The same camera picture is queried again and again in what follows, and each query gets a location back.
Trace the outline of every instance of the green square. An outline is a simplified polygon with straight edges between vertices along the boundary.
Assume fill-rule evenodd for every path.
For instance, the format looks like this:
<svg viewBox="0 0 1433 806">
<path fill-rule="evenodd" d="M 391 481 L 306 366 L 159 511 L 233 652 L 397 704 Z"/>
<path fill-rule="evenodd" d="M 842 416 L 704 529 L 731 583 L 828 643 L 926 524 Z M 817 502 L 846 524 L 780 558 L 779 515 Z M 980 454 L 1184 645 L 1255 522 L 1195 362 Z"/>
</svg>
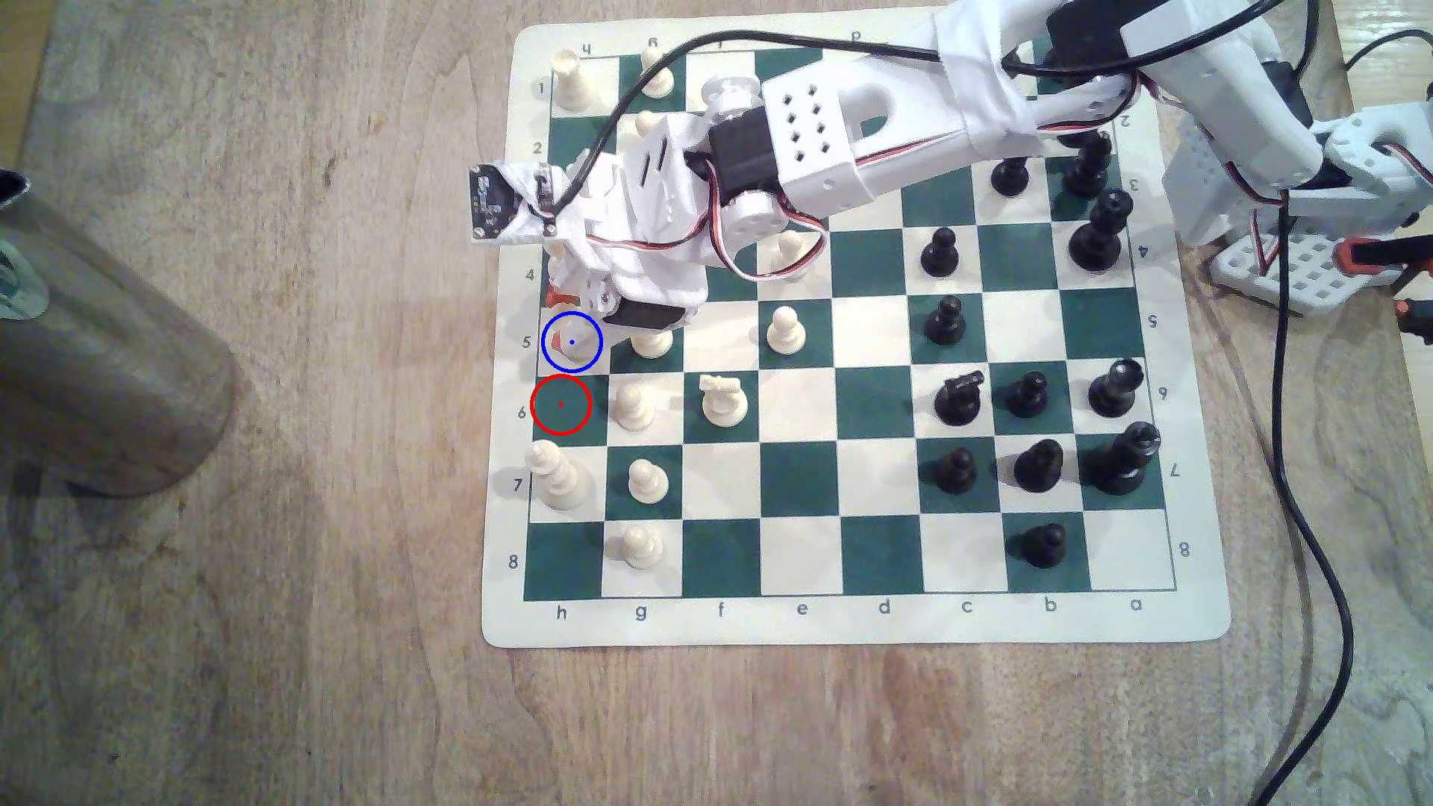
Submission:
<svg viewBox="0 0 1433 806">
<path fill-rule="evenodd" d="M 761 390 L 757 387 L 757 373 L 754 370 L 739 373 L 715 373 L 721 377 L 735 377 L 741 380 L 741 390 L 747 393 L 747 416 L 729 429 L 714 426 L 702 413 L 702 397 L 705 392 L 699 389 L 702 374 L 686 373 L 682 381 L 686 406 L 682 407 L 682 440 L 694 443 L 708 442 L 757 442 L 761 430 Z"/>
<path fill-rule="evenodd" d="M 602 598 L 602 536 L 600 521 L 529 523 L 523 601 Z"/>
<path fill-rule="evenodd" d="M 1025 420 L 1010 413 L 1006 400 L 1025 373 L 1040 371 L 1049 381 L 1045 410 Z M 1023 364 L 990 364 L 990 397 L 995 402 L 995 433 L 1052 435 L 1075 430 L 1070 407 L 1070 380 L 1065 361 L 1032 361 Z"/>
<path fill-rule="evenodd" d="M 906 293 L 900 229 L 831 232 L 831 295 L 894 297 Z"/>
<path fill-rule="evenodd" d="M 533 419 L 533 439 L 550 439 L 563 447 L 575 445 L 606 445 L 608 443 L 608 376 L 573 377 L 549 376 L 543 379 L 532 397 L 535 407 L 529 414 Z M 588 407 L 588 396 L 592 396 L 592 407 Z M 588 423 L 576 433 L 555 436 L 550 432 L 569 432 L 582 423 L 586 416 Z"/>
<path fill-rule="evenodd" d="M 941 174 L 901 188 L 906 227 L 962 227 L 976 222 L 976 191 L 970 168 Z"/>
<path fill-rule="evenodd" d="M 1065 559 L 1055 568 L 1036 568 L 1020 558 L 1015 536 L 1036 526 L 1065 526 Z M 1005 574 L 1012 594 L 1085 594 L 1089 592 L 1089 549 L 1085 544 L 1085 516 L 1079 512 L 1006 512 Z"/>
<path fill-rule="evenodd" d="M 1050 219 L 1052 221 L 1086 221 L 1089 211 L 1095 209 L 1095 199 L 1082 199 L 1065 191 L 1065 166 L 1075 162 L 1076 156 L 1050 156 L 1045 161 L 1045 181 L 1050 188 Z M 1109 181 L 1106 189 L 1118 188 L 1119 156 L 1109 162 Z"/>
<path fill-rule="evenodd" d="M 757 80 L 767 82 L 797 67 L 820 62 L 823 53 L 820 47 L 775 47 L 758 50 L 755 56 Z"/>
<path fill-rule="evenodd" d="M 761 516 L 838 515 L 834 442 L 761 445 Z"/>
<path fill-rule="evenodd" d="M 632 373 L 679 373 L 682 371 L 682 346 L 686 343 L 686 328 L 672 331 L 672 349 L 656 359 L 643 359 L 632 349 L 632 340 L 625 338 L 609 353 L 612 374 Z"/>
<path fill-rule="evenodd" d="M 980 240 L 980 287 L 986 291 L 1058 288 L 1055 235 L 1049 224 L 992 224 Z"/>
<path fill-rule="evenodd" d="M 923 594 L 920 516 L 841 518 L 841 592 Z"/>
<path fill-rule="evenodd" d="M 686 109 L 686 57 L 682 56 L 672 62 L 668 67 L 672 70 L 672 92 L 666 93 L 666 98 L 648 98 L 646 93 L 636 93 L 636 99 L 632 100 L 632 106 L 628 106 L 629 113 L 638 112 L 682 112 Z M 638 54 L 619 56 L 618 57 L 618 95 L 626 93 L 629 89 L 636 86 L 638 77 L 642 76 L 642 57 Z"/>
<path fill-rule="evenodd" d="M 761 521 L 685 521 L 682 597 L 761 595 Z"/>
<path fill-rule="evenodd" d="M 1075 436 L 1085 509 L 1164 509 L 1164 472 L 1159 469 L 1159 456 L 1145 468 L 1145 480 L 1139 489 L 1129 495 L 1109 495 L 1089 482 L 1092 460 L 1113 440 L 1113 435 Z"/>
<path fill-rule="evenodd" d="M 598 131 L 605 122 L 606 118 L 553 118 L 547 123 L 547 162 L 559 168 L 576 162 L 582 149 L 592 148 L 592 141 L 598 139 Z M 616 153 L 618 139 L 610 138 L 602 151 Z M 539 159 L 539 155 L 533 155 L 533 159 Z"/>
<path fill-rule="evenodd" d="M 1069 359 L 1134 359 L 1145 354 L 1144 320 L 1134 288 L 1060 291 Z"/>
<path fill-rule="evenodd" d="M 913 364 L 979 364 L 986 360 L 984 301 L 980 294 L 960 297 L 960 314 L 966 317 L 966 334 L 959 344 L 946 347 L 926 338 L 926 318 L 940 304 L 940 297 L 909 297 L 910 363 Z"/>
<path fill-rule="evenodd" d="M 666 470 L 666 498 L 642 503 L 628 490 L 628 468 L 646 459 Z M 682 519 L 682 446 L 643 445 L 608 447 L 608 521 L 681 521 Z"/>
<path fill-rule="evenodd" d="M 963 495 L 950 495 L 936 483 L 936 465 L 952 450 L 964 447 L 976 457 L 976 485 Z M 996 468 L 995 437 L 964 436 L 956 439 L 916 440 L 916 462 L 920 473 L 920 511 L 1000 512 L 1000 476 Z"/>
<path fill-rule="evenodd" d="M 843 367 L 835 370 L 835 435 L 838 439 L 914 436 L 910 367 Z"/>
</svg>

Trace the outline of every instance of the red circle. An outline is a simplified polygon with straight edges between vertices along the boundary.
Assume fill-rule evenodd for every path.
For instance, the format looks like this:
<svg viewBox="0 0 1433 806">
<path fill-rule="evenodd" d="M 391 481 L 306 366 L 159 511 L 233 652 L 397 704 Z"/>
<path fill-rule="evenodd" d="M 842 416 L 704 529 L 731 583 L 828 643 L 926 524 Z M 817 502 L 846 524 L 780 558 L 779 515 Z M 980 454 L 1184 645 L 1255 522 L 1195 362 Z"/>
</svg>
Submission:
<svg viewBox="0 0 1433 806">
<path fill-rule="evenodd" d="M 576 383 L 577 386 L 582 387 L 582 393 L 588 396 L 588 413 L 586 413 L 586 416 L 582 417 L 582 422 L 577 423 L 577 427 L 572 429 L 570 432 L 555 432 L 555 430 L 549 429 L 547 426 L 542 425 L 542 422 L 537 419 L 537 390 L 542 389 L 542 384 L 547 383 L 549 380 L 552 380 L 555 377 L 565 377 L 565 379 Z M 576 379 L 576 377 L 573 377 L 570 374 L 562 374 L 562 373 L 550 374 L 550 376 L 539 380 L 537 386 L 533 387 L 533 394 L 532 394 L 532 397 L 527 399 L 527 410 L 532 412 L 533 422 L 537 423 L 537 427 L 540 427 L 542 430 L 550 433 L 552 436 L 572 436 L 572 435 L 580 432 L 582 426 L 588 425 L 588 420 L 592 419 L 592 392 L 588 390 L 588 384 L 582 383 L 582 380 L 579 380 L 579 379 Z"/>
</svg>

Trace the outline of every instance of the white square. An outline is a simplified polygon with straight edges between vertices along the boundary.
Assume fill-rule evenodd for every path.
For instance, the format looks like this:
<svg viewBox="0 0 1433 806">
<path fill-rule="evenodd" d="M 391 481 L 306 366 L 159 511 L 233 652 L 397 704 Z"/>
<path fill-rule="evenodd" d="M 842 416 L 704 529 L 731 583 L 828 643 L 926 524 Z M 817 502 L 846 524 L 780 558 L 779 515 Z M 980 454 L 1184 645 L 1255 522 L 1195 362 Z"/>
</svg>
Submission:
<svg viewBox="0 0 1433 806">
<path fill-rule="evenodd" d="M 641 523 L 662 541 L 662 556 L 646 569 L 632 568 L 622 559 L 622 534 Z M 602 528 L 603 597 L 679 597 L 682 595 L 682 522 L 681 521 L 608 521 Z"/>
<path fill-rule="evenodd" d="M 974 227 L 952 227 L 960 265 L 950 277 L 931 277 L 920 267 L 920 252 L 930 245 L 937 227 L 907 227 L 901 229 L 901 255 L 906 264 L 907 294 L 979 294 L 980 238 Z"/>
<path fill-rule="evenodd" d="M 706 303 L 686 326 L 682 366 L 689 373 L 757 369 L 757 303 Z"/>
<path fill-rule="evenodd" d="M 543 503 L 537 489 L 530 486 L 532 506 L 527 519 L 533 523 L 592 523 L 608 518 L 608 449 L 605 445 L 586 447 L 563 447 L 563 455 L 586 475 L 583 483 L 588 498 L 572 509 L 553 509 Z M 529 485 L 536 485 L 536 476 L 527 476 Z"/>
<path fill-rule="evenodd" d="M 1145 360 L 1139 356 L 1125 356 L 1128 359 L 1135 359 L 1139 366 L 1145 366 Z M 1082 359 L 1066 361 L 1066 367 L 1070 376 L 1070 413 L 1075 420 L 1075 433 L 1123 433 L 1125 429 L 1134 423 L 1154 422 L 1154 409 L 1151 404 L 1151 394 L 1155 394 L 1149 380 L 1135 390 L 1135 404 L 1122 417 L 1102 417 L 1089 406 L 1089 384 L 1095 383 L 1095 379 L 1108 373 L 1109 366 L 1115 363 L 1115 359 Z"/>
<path fill-rule="evenodd" d="M 838 367 L 910 364 L 910 308 L 906 297 L 831 300 L 831 338 Z"/>
<path fill-rule="evenodd" d="M 1049 492 L 1025 492 L 1020 485 L 1015 483 L 1015 460 L 1043 439 L 1053 439 L 1065 449 L 1060 480 L 1055 482 L 1055 489 Z M 1085 508 L 1085 495 L 1079 486 L 1079 456 L 1075 435 L 997 436 L 995 437 L 995 463 L 1003 512 L 1079 512 Z"/>
<path fill-rule="evenodd" d="M 1025 169 L 1030 172 L 1030 185 L 1013 198 L 1003 196 L 990 186 L 990 174 L 996 165 L 1000 162 L 976 162 L 970 166 L 976 194 L 976 224 L 1045 224 L 1049 221 L 1050 186 L 1045 181 L 1045 161 L 1036 158 L 1025 163 Z"/>
<path fill-rule="evenodd" d="M 1009 591 L 1005 519 L 999 512 L 920 516 L 926 592 Z"/>
<path fill-rule="evenodd" d="M 914 439 L 843 439 L 835 476 L 843 516 L 920 512 Z"/>
<path fill-rule="evenodd" d="M 947 426 L 936 416 L 936 394 L 946 379 L 973 371 L 984 373 L 980 386 L 980 413 L 967 426 Z M 990 404 L 990 364 L 911 364 L 910 402 L 916 412 L 916 436 L 920 439 L 954 436 L 990 436 L 995 433 L 995 409 Z"/>
<path fill-rule="evenodd" d="M 761 518 L 761 445 L 755 442 L 684 445 L 682 518 L 686 521 Z"/>
<path fill-rule="evenodd" d="M 762 518 L 761 595 L 841 592 L 840 518 Z"/>
<path fill-rule="evenodd" d="M 1169 522 L 1162 509 L 1085 513 L 1089 585 L 1096 591 L 1174 588 Z"/>
<path fill-rule="evenodd" d="M 761 370 L 761 442 L 834 442 L 835 370 Z"/>
<path fill-rule="evenodd" d="M 642 387 L 646 400 L 656 409 L 652 425 L 639 432 L 629 432 L 618 425 L 618 392 L 631 383 Z M 615 374 L 608 383 L 608 445 L 681 445 L 685 409 L 682 373 L 638 373 Z"/>
<path fill-rule="evenodd" d="M 980 301 L 992 364 L 1065 360 L 1059 291 L 990 291 Z"/>
<path fill-rule="evenodd" d="M 1080 268 L 1070 257 L 1070 238 L 1086 221 L 1055 221 L 1050 234 L 1055 238 L 1055 281 L 1060 288 L 1131 288 L 1135 284 L 1134 262 L 1129 257 L 1129 238 L 1119 234 L 1119 260 L 1109 271 L 1093 272 Z"/>
</svg>

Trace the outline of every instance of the white pawn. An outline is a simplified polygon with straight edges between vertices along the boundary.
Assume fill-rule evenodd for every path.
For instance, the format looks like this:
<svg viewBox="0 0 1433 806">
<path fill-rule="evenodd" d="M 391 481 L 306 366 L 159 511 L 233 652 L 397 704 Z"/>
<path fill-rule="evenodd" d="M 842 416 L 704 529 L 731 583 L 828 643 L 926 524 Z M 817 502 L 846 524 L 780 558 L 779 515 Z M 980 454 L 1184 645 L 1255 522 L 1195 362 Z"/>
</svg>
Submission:
<svg viewBox="0 0 1433 806">
<path fill-rule="evenodd" d="M 628 492 L 641 503 L 656 503 L 666 498 L 668 485 L 666 470 L 646 459 L 628 466 Z"/>
<path fill-rule="evenodd" d="M 652 419 L 656 417 L 656 406 L 648 400 L 646 392 L 641 386 L 629 383 L 618 390 L 612 417 L 629 432 L 646 430 L 652 425 Z"/>
<path fill-rule="evenodd" d="M 622 532 L 622 559 L 639 571 L 652 568 L 662 559 L 662 538 L 641 523 Z"/>
<path fill-rule="evenodd" d="M 790 356 L 805 347 L 805 326 L 797 318 L 795 308 L 781 305 L 771 314 L 767 344 L 771 344 L 771 349 L 782 356 Z"/>
<path fill-rule="evenodd" d="M 582 72 L 582 59 L 577 59 L 570 47 L 552 54 L 552 72 L 557 83 L 552 87 L 552 99 L 557 102 L 557 106 L 567 112 L 582 112 L 592 105 L 596 92 Z"/>
<path fill-rule="evenodd" d="M 702 396 L 702 413 L 714 426 L 729 429 L 745 419 L 747 393 L 739 379 L 704 374 L 696 387 L 706 393 Z"/>
<path fill-rule="evenodd" d="M 588 499 L 592 476 L 575 465 L 552 440 L 539 439 L 527 449 L 537 498 L 553 509 L 572 509 Z"/>
<path fill-rule="evenodd" d="M 663 53 L 655 47 L 642 49 L 642 72 L 645 73 L 662 59 Z M 672 77 L 671 67 L 662 67 L 662 72 L 652 76 L 652 80 L 646 82 L 642 87 L 642 95 L 648 98 L 666 98 L 672 95 L 672 87 L 676 86 L 676 80 Z"/>
<path fill-rule="evenodd" d="M 661 359 L 672 349 L 672 331 L 666 330 L 652 336 L 633 336 L 632 350 L 643 359 Z"/>
</svg>

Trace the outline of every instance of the blue circle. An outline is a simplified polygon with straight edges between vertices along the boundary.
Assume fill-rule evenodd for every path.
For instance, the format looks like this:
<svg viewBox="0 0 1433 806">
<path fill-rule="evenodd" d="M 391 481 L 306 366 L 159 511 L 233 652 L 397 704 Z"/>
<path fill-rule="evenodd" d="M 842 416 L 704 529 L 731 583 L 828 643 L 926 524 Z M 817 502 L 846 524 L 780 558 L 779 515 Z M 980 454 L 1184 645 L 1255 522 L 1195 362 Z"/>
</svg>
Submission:
<svg viewBox="0 0 1433 806">
<path fill-rule="evenodd" d="M 580 367 L 577 367 L 575 370 L 569 370 L 567 367 L 563 367 L 557 361 L 553 361 L 552 356 L 547 354 L 547 328 L 552 327 L 553 323 L 557 321 L 562 317 L 582 317 L 582 318 L 590 321 L 592 327 L 598 331 L 598 354 L 592 356 L 590 361 L 588 361 L 586 364 L 582 364 Z M 588 371 L 588 370 L 592 369 L 592 364 L 598 363 L 598 359 L 602 357 L 602 328 L 598 327 L 598 320 L 589 317 L 588 314 L 585 314 L 582 311 L 560 313 L 560 314 L 552 317 L 552 320 L 546 326 L 543 326 L 543 328 L 542 328 L 542 338 L 537 341 L 537 347 L 542 349 L 542 357 L 547 359 L 547 363 L 552 364 L 552 366 L 555 366 L 555 367 L 557 367 L 559 370 L 562 370 L 565 373 L 572 373 L 572 374 L 585 373 L 585 371 Z"/>
</svg>

